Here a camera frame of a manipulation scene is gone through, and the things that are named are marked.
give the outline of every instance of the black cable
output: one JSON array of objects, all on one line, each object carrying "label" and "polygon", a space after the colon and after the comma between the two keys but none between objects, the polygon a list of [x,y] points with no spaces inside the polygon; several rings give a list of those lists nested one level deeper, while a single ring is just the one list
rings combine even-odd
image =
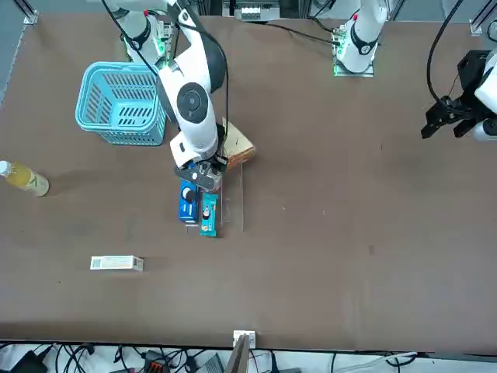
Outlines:
[{"label": "black cable", "polygon": [[39,349],[40,347],[42,347],[42,346],[45,346],[45,345],[44,345],[44,344],[39,345],[37,348],[35,348],[35,349],[33,350],[33,352],[36,352],[36,350],[38,350],[38,349]]},{"label": "black cable", "polygon": [[45,357],[47,357],[48,353],[54,348],[54,344],[49,344],[47,348],[45,348],[43,351],[41,351],[37,356],[39,361],[45,360]]},{"label": "black cable", "polygon": [[135,350],[135,352],[136,352],[137,354],[139,354],[139,355],[140,355],[140,357],[141,357],[143,360],[145,360],[145,358],[147,357],[147,353],[146,353],[146,352],[140,352],[140,351],[139,351],[139,350],[138,350],[135,346],[132,346],[132,348],[133,348],[133,350]]},{"label": "black cable", "polygon": [[203,16],[208,16],[207,14],[207,5],[205,4],[205,0],[199,0],[198,4],[197,4],[199,10],[200,10],[200,7],[202,8],[202,12],[203,12]]},{"label": "black cable", "polygon": [[280,373],[278,364],[276,362],[276,355],[274,354],[273,350],[269,350],[269,353],[271,354],[271,373]]},{"label": "black cable", "polygon": [[174,358],[175,358],[178,354],[175,354],[174,356],[171,356],[171,361],[170,361],[170,364],[169,364],[169,367],[170,367],[171,369],[176,369],[178,366],[180,366],[180,365],[181,365],[181,359],[182,359],[182,357],[183,357],[183,353],[184,353],[184,354],[186,354],[186,359],[188,359],[188,352],[186,352],[186,350],[181,350],[181,351],[179,352],[179,360],[178,360],[178,362],[177,362],[176,364],[174,364],[173,359],[174,359]]},{"label": "black cable", "polygon": [[308,33],[302,33],[301,31],[297,31],[297,30],[291,29],[290,27],[276,25],[274,23],[267,23],[266,25],[267,26],[272,26],[272,27],[277,27],[279,29],[283,29],[283,30],[286,30],[286,31],[290,31],[291,33],[296,33],[296,34],[301,35],[303,37],[308,37],[309,39],[312,39],[312,40],[322,41],[324,43],[328,43],[328,44],[331,44],[331,45],[336,45],[337,47],[340,46],[340,43],[338,41],[326,40],[326,39],[322,39],[321,37],[313,37],[312,35],[309,35]]},{"label": "black cable", "polygon": [[349,20],[351,20],[351,19],[352,19],[352,17],[354,17],[354,15],[355,15],[357,12],[359,12],[359,11],[360,11],[360,8],[359,8],[359,9],[357,9],[354,13],[352,13],[352,15],[349,17]]},{"label": "black cable", "polygon": [[223,47],[219,44],[219,42],[212,35],[210,35],[210,33],[208,33],[207,31],[200,30],[197,27],[186,25],[185,23],[181,23],[181,22],[178,22],[178,24],[181,27],[185,27],[186,29],[197,31],[198,33],[201,33],[205,37],[209,38],[213,43],[215,43],[217,45],[217,48],[219,49],[219,51],[221,52],[221,54],[223,56],[224,64],[226,65],[226,71],[225,71],[225,73],[226,73],[226,102],[225,102],[225,104],[226,104],[226,108],[225,108],[226,131],[224,132],[224,140],[223,141],[226,141],[226,139],[228,138],[228,127],[229,127],[229,123],[230,123],[230,121],[229,121],[229,92],[230,92],[229,91],[229,82],[230,82],[230,75],[228,73],[228,59],[226,58],[226,54],[225,54],[225,52],[223,50]]},{"label": "black cable", "polygon": [[438,31],[438,34],[436,35],[435,40],[433,41],[433,44],[432,44],[431,48],[429,49],[428,61],[426,62],[426,82],[428,84],[429,92],[431,93],[431,95],[435,99],[435,101],[438,102],[438,104],[440,104],[442,107],[444,107],[447,111],[449,111],[451,113],[466,115],[466,114],[470,113],[469,108],[468,108],[468,110],[455,109],[455,108],[447,105],[444,101],[442,101],[442,99],[440,97],[438,97],[436,95],[435,91],[433,90],[433,86],[432,86],[432,72],[431,72],[433,52],[435,51],[435,47],[438,44],[440,38],[442,37],[443,31],[445,31],[445,29],[447,28],[447,25],[449,24],[450,20],[454,16],[454,13],[459,9],[459,7],[461,6],[463,1],[464,0],[457,0],[456,4],[454,5],[452,10],[450,11],[449,15],[447,16],[447,18],[445,18],[445,21],[443,21],[442,26],[440,27],[440,30]]},{"label": "black cable", "polygon": [[416,358],[418,357],[418,355],[415,355],[413,357],[410,357],[408,360],[406,361],[403,361],[401,363],[398,362],[398,358],[395,358],[395,364],[394,363],[391,363],[390,361],[388,360],[385,360],[387,362],[388,365],[390,365],[391,367],[394,367],[394,368],[397,368],[397,372],[401,371],[401,367],[404,367],[406,365],[409,365],[411,364],[414,360],[416,360]]},{"label": "black cable", "polygon": [[[199,356],[200,354],[204,353],[205,351],[207,351],[207,350],[201,350],[200,352],[197,352],[196,354],[192,355],[192,356],[191,356],[191,358],[195,358],[195,357]],[[182,370],[185,366],[186,366],[186,361],[185,361],[185,363],[184,363],[183,365],[181,365],[178,369],[176,369],[176,370],[174,371],[174,373],[178,373],[178,372],[179,372],[179,371],[181,371],[181,370]]]},{"label": "black cable", "polygon": [[454,86],[456,85],[457,78],[459,78],[459,73],[457,73],[456,77],[454,78],[454,81],[452,82],[452,86],[450,87],[449,93],[447,93],[448,96],[452,93],[452,90],[454,89]]},{"label": "black cable", "polygon": [[76,363],[76,368],[78,369],[79,373],[85,373],[85,369],[83,369],[83,367],[78,363],[78,360],[76,359],[76,354],[80,350],[85,350],[85,348],[83,346],[79,346],[78,348],[76,348],[76,351],[74,351],[74,349],[72,348],[71,345],[68,345],[68,347],[69,347],[69,350],[71,352],[69,352],[68,348],[66,346],[64,346],[65,352],[67,352],[69,355],[69,360],[68,360],[67,364],[65,365],[64,373],[69,372],[69,368],[71,367],[72,361],[74,361]]},{"label": "black cable", "polygon": [[497,39],[494,39],[493,37],[490,36],[490,27],[492,27],[492,25],[497,22],[497,19],[494,19],[493,21],[491,21],[487,27],[487,38],[489,38],[491,41],[493,41],[494,43],[497,43]]},{"label": "black cable", "polygon": [[329,373],[333,373],[333,369],[335,368],[335,359],[336,359],[336,352],[333,353],[332,366],[329,369]]},{"label": "black cable", "polygon": [[130,369],[126,366],[126,362],[124,361],[123,349],[124,349],[124,346],[119,346],[117,348],[116,354],[119,354],[118,359],[121,360],[121,363],[123,363],[124,370],[131,373]]},{"label": "black cable", "polygon": [[78,357],[78,360],[76,361],[76,366],[75,366],[75,369],[73,371],[73,373],[76,373],[76,369],[78,369],[78,366],[79,366],[79,361],[81,360],[81,358],[83,357],[83,354],[86,352],[86,349],[83,349],[81,351],[81,353],[79,354],[79,357]]},{"label": "black cable", "polygon": [[336,0],[328,0],[328,1],[327,1],[327,2],[326,2],[326,3],[325,3],[325,4],[324,4],[324,5],[323,5],[323,6],[322,6],[319,10],[318,10],[318,12],[316,12],[316,14],[314,14],[312,17],[309,17],[309,18],[317,18],[317,17],[321,14],[321,12],[322,12],[323,10],[325,10],[325,8],[326,8],[327,6],[329,6],[329,8],[331,9],[335,3],[336,3]]},{"label": "black cable", "polygon": [[257,359],[255,359],[254,353],[252,350],[250,350],[250,354],[252,355],[252,358],[254,359],[254,365],[255,365],[255,371],[259,373],[259,367],[257,366]]},{"label": "black cable", "polygon": [[311,16],[311,17],[309,17],[309,19],[312,19],[314,22],[316,22],[318,24],[318,26],[321,27],[324,31],[328,31],[329,33],[332,33],[333,31],[335,31],[335,28],[332,27],[331,29],[329,29],[328,27],[323,25],[321,23],[321,21],[319,19],[317,19],[315,16]]},{"label": "black cable", "polygon": [[178,50],[178,39],[179,39],[179,26],[176,24],[176,39],[174,40],[174,51],[172,52],[172,59],[174,60],[176,58],[176,51]]},{"label": "black cable", "polygon": [[145,60],[145,57],[143,57],[143,54],[141,54],[141,52],[134,46],[133,40],[128,36],[128,34],[126,33],[126,31],[124,31],[123,27],[121,27],[121,25],[119,24],[119,22],[117,22],[117,19],[116,19],[116,17],[114,17],[114,14],[112,14],[112,12],[110,11],[109,6],[106,3],[106,0],[100,0],[100,1],[102,2],[103,6],[106,8],[106,11],[107,11],[107,13],[109,13],[109,16],[112,19],[112,21],[114,21],[114,23],[116,24],[117,28],[119,28],[120,32],[124,35],[124,38],[126,39],[127,43],[130,45],[130,47],[135,52],[137,52],[138,56],[140,56],[141,60],[143,61],[144,64],[147,65],[147,67],[150,69],[150,71],[152,72],[152,74],[154,74],[155,77],[157,77],[158,76],[157,72],[152,68],[152,66],[150,66],[150,64],[147,62],[147,60]]},{"label": "black cable", "polygon": [[59,373],[59,356],[61,355],[62,347],[64,346],[59,347],[57,355],[55,355],[55,373]]}]

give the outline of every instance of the small white box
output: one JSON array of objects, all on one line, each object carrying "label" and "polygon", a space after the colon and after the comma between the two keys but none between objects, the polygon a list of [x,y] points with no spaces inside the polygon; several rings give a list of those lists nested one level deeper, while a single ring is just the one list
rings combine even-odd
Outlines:
[{"label": "small white box", "polygon": [[233,347],[236,346],[238,338],[247,335],[248,341],[250,342],[249,348],[255,348],[255,331],[254,330],[233,330]]},{"label": "small white box", "polygon": [[90,270],[143,271],[143,259],[134,255],[92,256]]}]

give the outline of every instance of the white label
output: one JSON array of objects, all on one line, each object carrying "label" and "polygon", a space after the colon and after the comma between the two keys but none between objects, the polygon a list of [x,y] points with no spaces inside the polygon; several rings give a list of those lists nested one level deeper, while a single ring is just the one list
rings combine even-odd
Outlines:
[{"label": "white label", "polygon": [[102,259],[100,258],[92,258],[92,264],[90,268],[100,268],[102,265]]},{"label": "white label", "polygon": [[34,193],[35,196],[41,197],[47,194],[49,188],[48,180],[39,173],[31,171],[30,181],[21,189]]}]

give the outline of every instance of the plastic basket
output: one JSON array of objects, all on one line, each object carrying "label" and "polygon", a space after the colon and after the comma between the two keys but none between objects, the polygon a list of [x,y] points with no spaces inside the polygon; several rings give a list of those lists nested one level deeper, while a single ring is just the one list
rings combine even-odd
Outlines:
[{"label": "plastic basket", "polygon": [[165,113],[147,66],[96,62],[83,75],[76,121],[111,144],[160,145]]}]

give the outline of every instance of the plastic bottle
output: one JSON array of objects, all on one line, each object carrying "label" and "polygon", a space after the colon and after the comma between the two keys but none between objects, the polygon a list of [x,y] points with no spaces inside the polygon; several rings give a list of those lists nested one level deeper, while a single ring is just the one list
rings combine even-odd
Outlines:
[{"label": "plastic bottle", "polygon": [[37,197],[44,196],[50,187],[48,180],[17,162],[0,161],[0,175],[7,183],[22,190],[28,190]]}]

